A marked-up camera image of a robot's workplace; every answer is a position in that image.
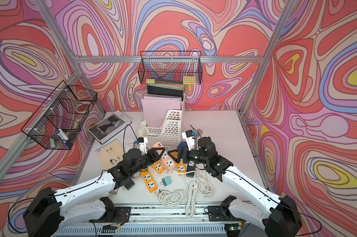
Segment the orange power strip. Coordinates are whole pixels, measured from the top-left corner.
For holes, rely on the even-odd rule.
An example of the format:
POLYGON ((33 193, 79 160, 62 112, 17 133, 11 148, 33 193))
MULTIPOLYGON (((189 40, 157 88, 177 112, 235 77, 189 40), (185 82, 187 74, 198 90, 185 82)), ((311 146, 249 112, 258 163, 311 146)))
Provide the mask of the orange power strip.
POLYGON ((178 158, 178 153, 177 150, 170 151, 170 156, 173 158, 173 160, 176 162, 176 170, 178 175, 182 175, 186 173, 186 167, 185 164, 183 163, 182 159, 178 158))
POLYGON ((153 193, 158 189, 149 169, 146 168, 141 170, 140 175, 143 178, 149 193, 153 193))
POLYGON ((162 164, 157 161, 155 163, 152 164, 152 168, 158 173, 158 174, 162 174, 165 170, 165 168, 162 166, 162 164))

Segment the pink power strip back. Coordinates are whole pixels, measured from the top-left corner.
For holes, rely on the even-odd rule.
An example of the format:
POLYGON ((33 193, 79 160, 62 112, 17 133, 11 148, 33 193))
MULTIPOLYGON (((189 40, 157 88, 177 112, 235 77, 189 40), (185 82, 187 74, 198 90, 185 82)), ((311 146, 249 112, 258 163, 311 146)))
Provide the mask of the pink power strip back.
MULTIPOLYGON (((153 146, 153 148, 161 148, 164 147, 160 142, 155 143, 153 146)), ((162 164, 162 166, 165 168, 164 171, 166 172, 170 172, 175 168, 176 162, 173 160, 173 158, 171 158, 168 155, 168 151, 167 148, 164 147, 166 150, 164 152, 164 154, 162 155, 161 159, 159 160, 159 162, 162 164)))

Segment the teal plug adapter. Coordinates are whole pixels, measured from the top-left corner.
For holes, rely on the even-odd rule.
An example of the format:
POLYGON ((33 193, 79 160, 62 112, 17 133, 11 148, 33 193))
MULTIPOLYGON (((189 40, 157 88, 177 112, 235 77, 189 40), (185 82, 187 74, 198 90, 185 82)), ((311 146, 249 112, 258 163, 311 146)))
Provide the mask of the teal plug adapter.
POLYGON ((168 185, 170 185, 171 184, 171 178, 169 177, 169 176, 167 176, 167 177, 164 177, 162 180, 161 180, 161 184, 163 185, 163 186, 168 186, 168 185))

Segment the black plug adapter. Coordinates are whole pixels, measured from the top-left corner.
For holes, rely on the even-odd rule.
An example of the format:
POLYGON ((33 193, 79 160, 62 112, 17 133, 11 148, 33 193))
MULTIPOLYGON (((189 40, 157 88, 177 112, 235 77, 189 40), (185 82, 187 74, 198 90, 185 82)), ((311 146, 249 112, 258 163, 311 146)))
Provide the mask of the black plug adapter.
POLYGON ((135 182, 132 181, 132 180, 129 180, 129 181, 127 181, 127 182, 124 184, 124 187, 125 187, 127 190, 130 190, 134 185, 135 185, 135 182))

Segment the blue cube adapter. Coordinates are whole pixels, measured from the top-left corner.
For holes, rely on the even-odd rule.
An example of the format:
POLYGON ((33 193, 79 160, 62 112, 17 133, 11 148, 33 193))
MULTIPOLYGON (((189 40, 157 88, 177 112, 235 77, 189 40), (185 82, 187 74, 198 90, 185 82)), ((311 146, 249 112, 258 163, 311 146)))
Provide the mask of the blue cube adapter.
POLYGON ((180 151, 185 151, 188 150, 188 146, 186 142, 181 142, 178 146, 177 146, 177 150, 180 151))

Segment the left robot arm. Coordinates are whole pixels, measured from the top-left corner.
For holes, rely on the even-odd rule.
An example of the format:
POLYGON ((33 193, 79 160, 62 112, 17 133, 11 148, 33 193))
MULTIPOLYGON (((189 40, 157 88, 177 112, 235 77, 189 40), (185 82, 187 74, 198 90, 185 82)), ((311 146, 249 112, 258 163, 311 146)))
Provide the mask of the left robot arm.
POLYGON ((159 161, 164 152, 163 147, 151 148, 146 154, 133 148, 99 177, 65 189, 41 190, 23 213, 28 235, 50 237, 61 228, 84 221, 127 221, 107 194, 123 186, 130 189, 135 184, 132 176, 159 161))

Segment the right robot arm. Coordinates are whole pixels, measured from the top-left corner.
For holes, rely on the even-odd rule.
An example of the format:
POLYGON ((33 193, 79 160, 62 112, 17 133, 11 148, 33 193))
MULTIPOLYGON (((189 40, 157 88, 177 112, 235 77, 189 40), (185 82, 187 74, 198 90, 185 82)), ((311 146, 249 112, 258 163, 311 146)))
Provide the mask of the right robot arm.
POLYGON ((231 161, 221 156, 210 137, 198 141, 198 149, 192 142, 178 148, 178 161, 203 164, 213 178, 231 186, 243 194, 251 204, 229 196, 222 204, 232 217, 243 219, 261 229, 269 237, 295 237, 302 227, 296 202, 289 196, 281 197, 260 186, 244 175, 231 161))

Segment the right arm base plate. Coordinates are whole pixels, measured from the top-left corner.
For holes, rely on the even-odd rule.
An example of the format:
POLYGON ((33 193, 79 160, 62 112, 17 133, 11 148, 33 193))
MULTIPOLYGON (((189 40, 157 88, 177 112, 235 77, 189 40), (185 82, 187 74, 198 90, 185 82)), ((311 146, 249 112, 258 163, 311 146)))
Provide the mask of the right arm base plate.
POLYGON ((245 223, 246 221, 241 218, 234 217, 230 210, 230 204, 236 200, 235 196, 229 195, 225 198, 220 205, 211 205, 204 209, 205 213, 208 215, 210 222, 232 222, 238 221, 241 223, 245 223))

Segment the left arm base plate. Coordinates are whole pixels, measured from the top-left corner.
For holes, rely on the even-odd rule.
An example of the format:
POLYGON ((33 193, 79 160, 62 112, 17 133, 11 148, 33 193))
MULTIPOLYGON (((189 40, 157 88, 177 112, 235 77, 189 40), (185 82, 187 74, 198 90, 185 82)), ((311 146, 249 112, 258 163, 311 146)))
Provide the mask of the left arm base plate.
POLYGON ((106 208, 104 214, 97 219, 89 220, 94 223, 127 223, 130 219, 132 208, 130 206, 117 206, 106 208))

